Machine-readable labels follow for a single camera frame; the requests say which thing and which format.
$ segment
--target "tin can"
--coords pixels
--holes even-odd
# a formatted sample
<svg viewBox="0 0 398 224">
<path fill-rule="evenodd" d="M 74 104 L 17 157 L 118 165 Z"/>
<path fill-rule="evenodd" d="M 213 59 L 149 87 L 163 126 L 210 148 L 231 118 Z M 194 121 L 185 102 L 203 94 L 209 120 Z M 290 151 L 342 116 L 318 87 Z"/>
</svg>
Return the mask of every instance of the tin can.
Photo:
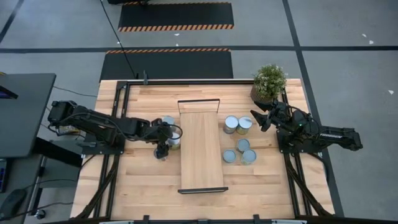
<svg viewBox="0 0 398 224">
<path fill-rule="evenodd" d="M 233 150 L 230 150 L 230 149 L 225 150 L 224 153 L 223 153 L 223 159 L 227 163 L 235 162 L 236 154 L 235 154 L 235 152 Z"/>
<path fill-rule="evenodd" d="M 165 117 L 162 119 L 162 121 L 163 121 L 163 122 L 166 122 L 167 124 L 174 124 L 174 123 L 175 123 L 174 118 L 171 117 L 171 116 L 165 116 Z M 171 126 L 170 128 L 172 129 L 172 131 L 175 131 L 175 126 Z"/>
<path fill-rule="evenodd" d="M 248 116 L 243 116 L 239 119 L 239 125 L 236 128 L 236 132 L 239 134 L 246 134 L 248 133 L 252 124 L 253 122 Z"/>
<path fill-rule="evenodd" d="M 169 149 L 170 150 L 179 150 L 180 146 L 181 146 L 181 141 L 180 139 L 176 139 L 179 138 L 180 135 L 177 133 L 173 133 L 173 137 L 174 139 L 168 139 L 167 143 L 169 144 Z"/>
<path fill-rule="evenodd" d="M 244 153 L 247 150 L 250 150 L 250 142 L 247 139 L 239 139 L 238 143 L 236 143 L 236 149 L 240 153 Z"/>
<path fill-rule="evenodd" d="M 249 149 L 243 153 L 241 162 L 244 165 L 249 165 L 249 164 L 252 164 L 256 160 L 256 158 L 257 158 L 256 152 Z"/>
<path fill-rule="evenodd" d="M 228 116 L 225 118 L 224 132 L 226 134 L 233 134 L 236 127 L 238 127 L 238 119 L 235 116 Z"/>
</svg>

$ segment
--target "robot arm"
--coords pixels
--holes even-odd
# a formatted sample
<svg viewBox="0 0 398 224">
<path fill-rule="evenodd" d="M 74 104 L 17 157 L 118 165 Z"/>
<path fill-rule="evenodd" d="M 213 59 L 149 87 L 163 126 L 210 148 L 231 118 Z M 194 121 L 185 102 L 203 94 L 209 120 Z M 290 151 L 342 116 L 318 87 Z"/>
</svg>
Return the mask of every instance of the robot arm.
<svg viewBox="0 0 398 224">
<path fill-rule="evenodd" d="M 264 115 L 251 111 L 261 131 L 267 131 L 271 124 L 275 125 L 279 129 L 278 138 L 290 152 L 320 152 L 331 144 L 352 151 L 363 147 L 359 134 L 353 128 L 319 126 L 311 114 L 277 100 L 255 104 L 263 111 L 268 111 Z"/>
<path fill-rule="evenodd" d="M 54 101 L 48 121 L 56 128 L 69 125 L 76 127 L 108 146 L 125 140 L 157 144 L 155 156 L 158 159 L 167 156 L 169 147 L 165 142 L 172 136 L 170 125 L 159 118 L 152 122 L 139 118 L 115 118 L 79 106 L 73 101 Z"/>
</svg>

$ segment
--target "black clamp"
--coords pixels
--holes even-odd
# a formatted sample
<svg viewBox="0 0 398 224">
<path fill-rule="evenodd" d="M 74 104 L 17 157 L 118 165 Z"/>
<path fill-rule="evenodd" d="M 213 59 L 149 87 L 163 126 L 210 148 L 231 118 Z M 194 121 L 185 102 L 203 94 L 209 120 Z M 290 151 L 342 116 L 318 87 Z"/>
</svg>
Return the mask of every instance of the black clamp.
<svg viewBox="0 0 398 224">
<path fill-rule="evenodd" d="M 260 215 L 258 214 L 253 215 L 253 219 L 254 219 L 254 224 L 260 224 L 261 222 Z"/>
<path fill-rule="evenodd" d="M 144 215 L 144 218 L 142 218 L 142 224 L 149 224 L 149 215 Z"/>
</svg>

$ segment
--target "can lid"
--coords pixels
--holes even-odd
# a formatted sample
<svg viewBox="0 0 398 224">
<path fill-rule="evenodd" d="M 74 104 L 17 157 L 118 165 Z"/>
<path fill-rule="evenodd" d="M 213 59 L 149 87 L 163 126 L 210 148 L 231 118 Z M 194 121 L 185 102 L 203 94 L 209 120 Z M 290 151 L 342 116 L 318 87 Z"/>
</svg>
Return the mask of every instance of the can lid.
<svg viewBox="0 0 398 224">
<path fill-rule="evenodd" d="M 225 119 L 225 125 L 229 128 L 236 128 L 238 127 L 238 119 L 235 116 L 228 116 Z"/>
<path fill-rule="evenodd" d="M 238 148 L 240 151 L 246 151 L 250 149 L 250 142 L 247 139 L 238 140 Z"/>
<path fill-rule="evenodd" d="M 234 151 L 228 149 L 224 151 L 223 158 L 226 162 L 234 162 L 236 159 L 236 154 Z"/>
<path fill-rule="evenodd" d="M 245 161 L 247 161 L 247 162 L 254 162 L 255 160 L 256 160 L 256 153 L 253 151 L 253 150 L 251 150 L 251 149 L 249 149 L 249 150 L 246 150 L 244 153 L 243 153 L 243 159 L 245 160 Z"/>
<path fill-rule="evenodd" d="M 242 128 L 250 128 L 252 126 L 252 121 L 248 116 L 243 116 L 239 119 L 239 125 Z"/>
<path fill-rule="evenodd" d="M 174 124 L 174 118 L 171 116 L 165 116 L 163 118 L 163 122 L 166 122 L 167 124 Z"/>
</svg>

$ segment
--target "plant pot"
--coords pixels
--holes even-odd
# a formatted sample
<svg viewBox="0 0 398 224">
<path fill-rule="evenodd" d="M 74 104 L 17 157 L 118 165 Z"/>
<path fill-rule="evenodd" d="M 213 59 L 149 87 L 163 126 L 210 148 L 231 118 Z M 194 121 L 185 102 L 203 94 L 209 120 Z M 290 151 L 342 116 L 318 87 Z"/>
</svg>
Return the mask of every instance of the plant pot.
<svg viewBox="0 0 398 224">
<path fill-rule="evenodd" d="M 251 97 L 252 101 L 260 102 L 260 103 L 269 103 L 274 99 L 273 97 L 264 97 L 264 96 L 260 95 L 259 92 L 257 91 L 256 87 L 254 87 L 254 86 L 251 88 L 250 97 Z"/>
</svg>

